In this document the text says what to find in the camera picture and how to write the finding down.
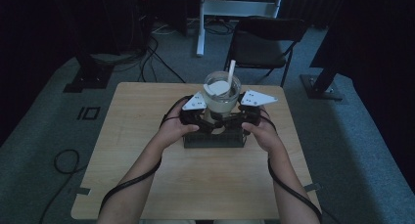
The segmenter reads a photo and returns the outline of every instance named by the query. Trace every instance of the chair backrest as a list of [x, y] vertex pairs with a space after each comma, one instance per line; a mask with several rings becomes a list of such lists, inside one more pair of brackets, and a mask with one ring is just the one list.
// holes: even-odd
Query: chair backrest
[[245, 31], [267, 40], [300, 42], [306, 29], [305, 21], [302, 20], [246, 17], [235, 26], [235, 34]]

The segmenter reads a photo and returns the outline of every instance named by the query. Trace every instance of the black chair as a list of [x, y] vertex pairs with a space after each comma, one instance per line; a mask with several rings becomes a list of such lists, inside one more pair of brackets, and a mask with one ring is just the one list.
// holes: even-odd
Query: black chair
[[[294, 46], [302, 40], [307, 26], [302, 20], [247, 17], [235, 26], [228, 56], [223, 70], [229, 69], [231, 60], [235, 68], [269, 69], [285, 67], [280, 86], [284, 86]], [[281, 49], [281, 41], [289, 41]]]

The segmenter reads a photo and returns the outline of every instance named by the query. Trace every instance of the table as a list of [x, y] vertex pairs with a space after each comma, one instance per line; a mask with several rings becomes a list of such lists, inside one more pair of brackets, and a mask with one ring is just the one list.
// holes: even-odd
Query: table
[[250, 2], [231, 0], [201, 0], [200, 25], [198, 37], [197, 56], [201, 57], [205, 52], [205, 15], [248, 17], [264, 16], [276, 18], [281, 0], [275, 2]]
[[[71, 215], [96, 219], [104, 195], [126, 173], [158, 130], [162, 116], [202, 84], [119, 83], [81, 183], [89, 195], [76, 196]], [[299, 137], [277, 86], [243, 86], [277, 97], [266, 106], [305, 186], [311, 184]], [[185, 149], [178, 141], [164, 151], [143, 219], [278, 219], [267, 170], [267, 153], [253, 135], [244, 148]], [[309, 193], [318, 206], [315, 192]]]

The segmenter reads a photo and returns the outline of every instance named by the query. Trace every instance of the white straw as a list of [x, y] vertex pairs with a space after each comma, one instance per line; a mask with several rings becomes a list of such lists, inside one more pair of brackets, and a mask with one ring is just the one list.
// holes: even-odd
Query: white straw
[[229, 84], [229, 90], [232, 87], [232, 77], [233, 77], [233, 71], [235, 69], [235, 61], [231, 60], [231, 66], [229, 67], [229, 75], [228, 75], [228, 84]]

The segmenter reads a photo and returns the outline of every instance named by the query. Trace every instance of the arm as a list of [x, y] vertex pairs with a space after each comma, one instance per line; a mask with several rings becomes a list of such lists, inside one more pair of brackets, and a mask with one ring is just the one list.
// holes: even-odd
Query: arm
[[[196, 125], [183, 125], [177, 118], [186, 101], [180, 102], [167, 116], [156, 135], [150, 140], [141, 155], [118, 184], [127, 182], [150, 171], [161, 159], [162, 152], [184, 134], [199, 129]], [[154, 174], [147, 179], [127, 187], [105, 203], [98, 217], [98, 223], [138, 223], [147, 196], [150, 193]]]
[[[269, 115], [265, 111], [261, 111], [261, 115], [269, 119]], [[287, 150], [274, 127], [264, 119], [258, 126], [243, 123], [242, 127], [252, 132], [258, 144], [268, 152], [275, 175], [287, 186], [309, 200], [293, 169]], [[310, 207], [289, 194], [276, 182], [274, 182], [274, 192], [281, 223], [319, 223], [318, 217]]]

